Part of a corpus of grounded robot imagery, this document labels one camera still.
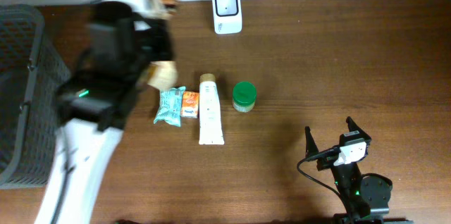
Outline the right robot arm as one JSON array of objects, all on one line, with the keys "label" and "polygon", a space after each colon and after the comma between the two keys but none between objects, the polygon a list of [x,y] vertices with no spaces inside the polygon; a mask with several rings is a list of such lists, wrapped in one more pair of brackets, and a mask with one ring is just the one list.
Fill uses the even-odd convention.
[{"label": "right robot arm", "polygon": [[[403,218],[384,218],[389,214],[393,182],[376,173],[361,173],[358,162],[367,157],[371,137],[351,117],[346,123],[349,131],[341,134],[339,144],[323,151],[319,151],[310,127],[306,126],[305,157],[298,162],[297,171],[338,196],[345,212],[335,214],[332,223],[410,223]],[[332,172],[334,187],[302,171],[301,165],[312,161],[316,162],[317,170]]]}]

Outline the orange tissue pack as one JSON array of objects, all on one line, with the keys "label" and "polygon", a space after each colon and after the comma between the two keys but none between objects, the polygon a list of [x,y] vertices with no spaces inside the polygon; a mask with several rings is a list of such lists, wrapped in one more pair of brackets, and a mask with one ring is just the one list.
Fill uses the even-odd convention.
[{"label": "orange tissue pack", "polygon": [[198,113],[199,93],[185,91],[183,93],[180,115],[184,118],[198,118]]}]

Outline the green lid jar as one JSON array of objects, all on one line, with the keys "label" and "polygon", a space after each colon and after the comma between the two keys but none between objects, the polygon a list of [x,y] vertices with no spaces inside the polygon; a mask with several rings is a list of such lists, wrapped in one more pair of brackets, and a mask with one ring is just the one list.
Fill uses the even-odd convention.
[{"label": "green lid jar", "polygon": [[236,111],[247,113],[254,108],[257,89],[251,82],[239,82],[233,88],[233,107]]}]

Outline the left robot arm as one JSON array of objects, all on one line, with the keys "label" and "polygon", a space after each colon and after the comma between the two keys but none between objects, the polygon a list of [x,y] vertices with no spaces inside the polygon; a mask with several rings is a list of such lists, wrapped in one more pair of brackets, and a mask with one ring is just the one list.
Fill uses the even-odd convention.
[{"label": "left robot arm", "polygon": [[171,9],[130,2],[94,5],[91,43],[54,95],[59,126],[37,223],[88,223],[128,116],[147,87],[176,79],[167,21]]}]

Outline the brown grain bag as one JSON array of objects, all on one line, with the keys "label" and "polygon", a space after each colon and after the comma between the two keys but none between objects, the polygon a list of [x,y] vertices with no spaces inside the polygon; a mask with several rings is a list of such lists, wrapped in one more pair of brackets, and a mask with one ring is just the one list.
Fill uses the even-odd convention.
[{"label": "brown grain bag", "polygon": [[[151,19],[170,20],[177,11],[178,0],[149,0],[151,8],[144,16]],[[144,80],[151,87],[166,91],[175,86],[178,72],[172,58],[151,62]]]}]

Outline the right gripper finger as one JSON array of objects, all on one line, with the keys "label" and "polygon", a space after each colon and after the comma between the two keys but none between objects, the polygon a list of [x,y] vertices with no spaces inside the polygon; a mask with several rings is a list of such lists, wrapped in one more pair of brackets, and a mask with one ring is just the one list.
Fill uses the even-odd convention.
[{"label": "right gripper finger", "polygon": [[358,131],[359,134],[362,136],[362,138],[364,138],[365,140],[371,141],[371,137],[370,137],[365,131],[363,131],[363,130],[362,130],[362,129],[361,129],[361,128],[353,121],[353,119],[352,119],[350,116],[348,116],[348,117],[346,118],[346,123],[347,123],[348,129],[349,129],[350,132]]},{"label": "right gripper finger", "polygon": [[306,137],[306,151],[305,158],[310,158],[319,153],[319,149],[314,141],[314,138],[311,134],[311,129],[309,126],[306,126],[305,129],[305,137]]}]

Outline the white cream tube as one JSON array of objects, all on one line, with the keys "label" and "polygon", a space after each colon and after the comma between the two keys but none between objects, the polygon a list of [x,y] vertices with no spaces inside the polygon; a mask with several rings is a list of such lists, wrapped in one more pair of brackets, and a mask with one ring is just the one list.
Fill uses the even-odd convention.
[{"label": "white cream tube", "polygon": [[200,76],[199,93],[199,144],[224,145],[215,75],[205,73]]}]

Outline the teal snack packet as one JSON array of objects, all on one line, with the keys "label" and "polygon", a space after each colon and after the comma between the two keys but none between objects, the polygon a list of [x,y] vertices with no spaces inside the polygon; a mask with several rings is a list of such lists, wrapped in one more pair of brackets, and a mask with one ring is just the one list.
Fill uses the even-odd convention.
[{"label": "teal snack packet", "polygon": [[156,112],[154,124],[164,121],[169,125],[181,126],[181,107],[183,94],[186,87],[173,87],[166,91],[160,91],[159,109]]}]

